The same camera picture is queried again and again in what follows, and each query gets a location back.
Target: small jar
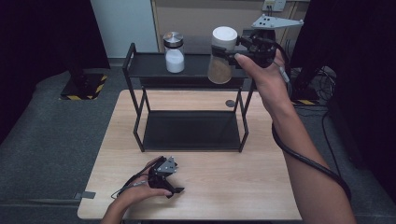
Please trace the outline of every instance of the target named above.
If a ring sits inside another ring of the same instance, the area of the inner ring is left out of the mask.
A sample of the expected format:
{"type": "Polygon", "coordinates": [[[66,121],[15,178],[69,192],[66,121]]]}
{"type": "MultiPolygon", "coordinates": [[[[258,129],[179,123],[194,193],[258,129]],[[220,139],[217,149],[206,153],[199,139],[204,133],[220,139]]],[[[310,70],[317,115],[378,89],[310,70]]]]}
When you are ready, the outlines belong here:
{"type": "MultiPolygon", "coordinates": [[[[212,45],[233,50],[236,44],[238,33],[228,26],[220,26],[213,30],[212,45]]],[[[233,69],[224,58],[211,55],[207,76],[210,81],[216,84],[227,83],[233,75],[233,69]]]]}
{"type": "Polygon", "coordinates": [[[165,48],[166,69],[171,73],[184,70],[183,35],[178,32],[168,32],[163,36],[165,48]]]}

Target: human arm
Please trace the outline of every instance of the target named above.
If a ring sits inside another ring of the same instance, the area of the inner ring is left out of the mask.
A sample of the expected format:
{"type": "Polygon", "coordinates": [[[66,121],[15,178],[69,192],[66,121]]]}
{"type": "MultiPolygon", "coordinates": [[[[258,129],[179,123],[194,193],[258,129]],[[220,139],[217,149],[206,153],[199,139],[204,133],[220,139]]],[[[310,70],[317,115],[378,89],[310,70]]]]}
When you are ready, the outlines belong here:
{"type": "MultiPolygon", "coordinates": [[[[149,173],[149,168],[142,173],[140,177],[138,177],[135,181],[133,181],[129,186],[132,186],[135,183],[139,183],[141,181],[147,181],[149,173]]],[[[154,196],[169,196],[172,195],[167,189],[152,189],[148,182],[145,182],[141,185],[131,187],[126,189],[122,194],[117,197],[114,202],[112,202],[102,218],[101,224],[119,224],[122,221],[122,217],[124,216],[126,210],[135,203],[140,203],[147,198],[154,196]]]]}
{"type": "MultiPolygon", "coordinates": [[[[288,96],[285,81],[274,63],[261,68],[248,57],[235,55],[256,81],[262,103],[271,115],[281,141],[297,153],[328,168],[318,153],[288,96]]],[[[275,62],[284,66],[279,50],[275,62]]],[[[284,153],[290,183],[305,223],[356,223],[343,189],[331,178],[284,153]]]]}

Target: white lid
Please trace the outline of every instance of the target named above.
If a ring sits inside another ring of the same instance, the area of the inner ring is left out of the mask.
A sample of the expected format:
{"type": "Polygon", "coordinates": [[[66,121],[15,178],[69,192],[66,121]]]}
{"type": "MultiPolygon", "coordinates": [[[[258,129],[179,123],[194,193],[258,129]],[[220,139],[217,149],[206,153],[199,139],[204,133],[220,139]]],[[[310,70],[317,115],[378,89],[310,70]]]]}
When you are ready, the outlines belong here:
{"type": "Polygon", "coordinates": [[[235,47],[238,33],[228,26],[220,26],[213,30],[212,45],[232,50],[235,47]]]}

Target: black curtain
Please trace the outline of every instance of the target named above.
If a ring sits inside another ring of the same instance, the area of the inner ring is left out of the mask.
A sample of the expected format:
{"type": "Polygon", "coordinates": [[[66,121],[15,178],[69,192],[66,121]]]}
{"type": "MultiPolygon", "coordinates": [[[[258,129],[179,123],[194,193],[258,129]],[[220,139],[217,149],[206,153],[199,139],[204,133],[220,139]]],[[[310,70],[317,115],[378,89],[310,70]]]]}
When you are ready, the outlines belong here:
{"type": "Polygon", "coordinates": [[[396,14],[394,2],[375,1],[367,22],[343,57],[330,110],[334,124],[350,134],[363,164],[396,203],[396,14]]]}
{"type": "Polygon", "coordinates": [[[335,72],[373,14],[368,0],[311,0],[297,39],[291,67],[302,67],[294,87],[308,87],[324,65],[335,72]]]}
{"type": "Polygon", "coordinates": [[[39,81],[109,68],[89,0],[0,0],[0,29],[0,143],[39,81]]]}

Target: wooden table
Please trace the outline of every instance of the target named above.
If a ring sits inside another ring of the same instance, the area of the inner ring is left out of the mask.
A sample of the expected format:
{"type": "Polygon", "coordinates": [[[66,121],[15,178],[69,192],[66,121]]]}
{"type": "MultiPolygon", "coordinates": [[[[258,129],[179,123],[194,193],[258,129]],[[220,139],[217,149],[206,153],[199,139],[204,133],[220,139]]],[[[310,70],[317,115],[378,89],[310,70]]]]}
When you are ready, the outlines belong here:
{"type": "MultiPolygon", "coordinates": [[[[136,91],[138,99],[141,94],[136,91]]],[[[225,102],[235,96],[234,91],[148,92],[152,109],[222,110],[228,108],[225,102]]],[[[242,153],[142,153],[133,136],[135,117],[131,95],[122,91],[87,184],[86,191],[96,195],[94,199],[82,199],[80,218],[102,218],[113,201],[110,195],[148,161],[158,156],[174,156],[177,173],[167,179],[174,187],[184,187],[184,191],[171,199],[157,197],[133,205],[125,219],[301,220],[282,151],[271,134],[271,118],[257,92],[253,93],[247,112],[249,136],[242,153]]],[[[142,116],[141,136],[144,124],[142,116]]]]}

